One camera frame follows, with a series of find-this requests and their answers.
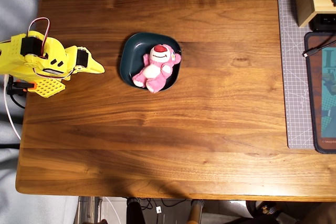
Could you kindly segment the yellow moving gripper finger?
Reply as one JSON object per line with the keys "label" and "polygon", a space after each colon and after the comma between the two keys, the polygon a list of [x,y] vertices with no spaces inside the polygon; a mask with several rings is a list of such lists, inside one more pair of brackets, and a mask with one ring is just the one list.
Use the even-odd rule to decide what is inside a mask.
{"label": "yellow moving gripper finger", "polygon": [[88,54],[88,69],[90,71],[104,71],[103,65],[95,61],[90,52]]}

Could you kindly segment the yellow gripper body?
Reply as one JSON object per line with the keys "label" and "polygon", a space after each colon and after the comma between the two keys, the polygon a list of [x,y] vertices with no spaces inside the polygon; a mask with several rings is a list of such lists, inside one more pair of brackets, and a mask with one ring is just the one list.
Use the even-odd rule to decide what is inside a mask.
{"label": "yellow gripper body", "polygon": [[58,40],[48,38],[43,54],[43,78],[68,81],[78,70],[89,70],[89,52],[86,47],[64,48]]}

